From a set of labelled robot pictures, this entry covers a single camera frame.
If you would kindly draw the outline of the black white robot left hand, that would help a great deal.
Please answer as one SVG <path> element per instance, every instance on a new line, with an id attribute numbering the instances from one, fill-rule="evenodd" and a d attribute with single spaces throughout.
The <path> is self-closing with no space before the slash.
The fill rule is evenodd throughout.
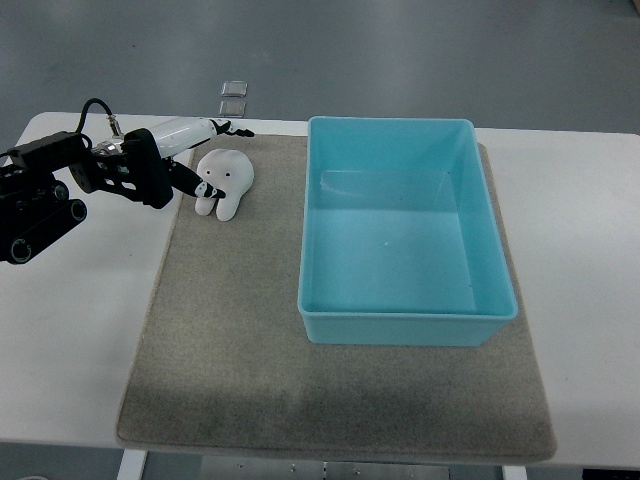
<path id="1" fill-rule="evenodd" d="M 230 193 L 215 184 L 215 177 L 174 160 L 218 135 L 251 138 L 254 132 L 229 121 L 176 117 L 150 129 L 116 134 L 91 149 L 93 178 L 85 190 L 104 190 L 155 209 L 166 206 L 176 190 L 207 206 L 228 200 Z"/>

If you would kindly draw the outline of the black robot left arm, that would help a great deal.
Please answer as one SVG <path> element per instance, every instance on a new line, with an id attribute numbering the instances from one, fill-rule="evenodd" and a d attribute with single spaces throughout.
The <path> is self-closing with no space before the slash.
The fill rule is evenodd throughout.
<path id="1" fill-rule="evenodd" d="M 121 130 L 110 107 L 99 98 L 87 100 L 76 129 L 61 131 L 13 147 L 1 155 L 1 260 L 13 265 L 29 262 L 87 217 L 87 207 L 70 197 L 67 185 L 55 177 L 61 169 L 80 163 L 91 153 L 83 133 L 89 108 L 97 104 L 107 114 L 111 130 Z"/>

